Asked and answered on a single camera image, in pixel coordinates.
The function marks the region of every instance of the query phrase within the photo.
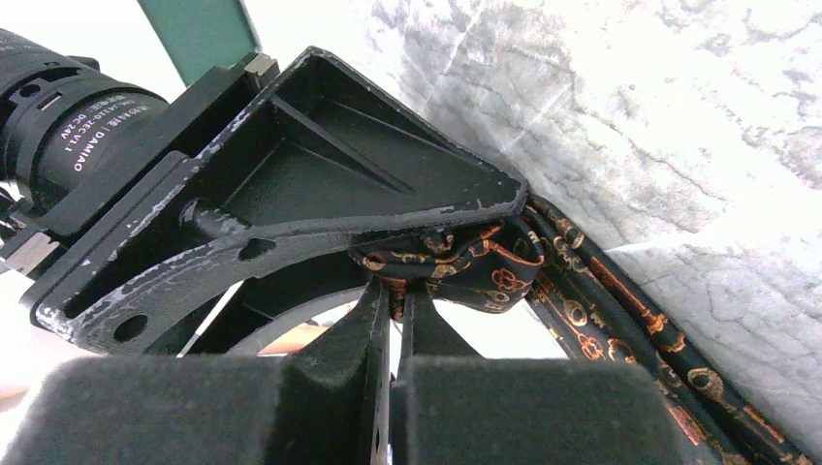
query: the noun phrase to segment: floral patterned fabric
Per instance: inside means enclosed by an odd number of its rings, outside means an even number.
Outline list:
[[[639,363],[654,377],[685,463],[810,464],[724,380],[665,313],[561,211],[533,196],[519,217],[352,251],[392,289],[502,313],[523,298],[572,359]]]

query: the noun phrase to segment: dark green object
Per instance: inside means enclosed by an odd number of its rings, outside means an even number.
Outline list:
[[[138,0],[185,85],[259,51],[240,0]]]

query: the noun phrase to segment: black cylinder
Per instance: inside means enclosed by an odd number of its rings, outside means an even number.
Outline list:
[[[0,29],[0,160],[35,216],[168,104]]]

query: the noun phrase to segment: gray marble countertop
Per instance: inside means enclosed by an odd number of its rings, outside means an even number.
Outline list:
[[[822,456],[822,2],[352,6],[344,58],[522,171]]]

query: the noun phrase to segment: folded fabric strap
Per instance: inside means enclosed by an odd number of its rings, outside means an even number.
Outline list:
[[[519,217],[383,242],[352,257],[392,290],[397,320],[411,284],[488,313],[526,298],[570,358],[641,364],[665,397],[685,463],[811,464],[548,201],[532,196]]]

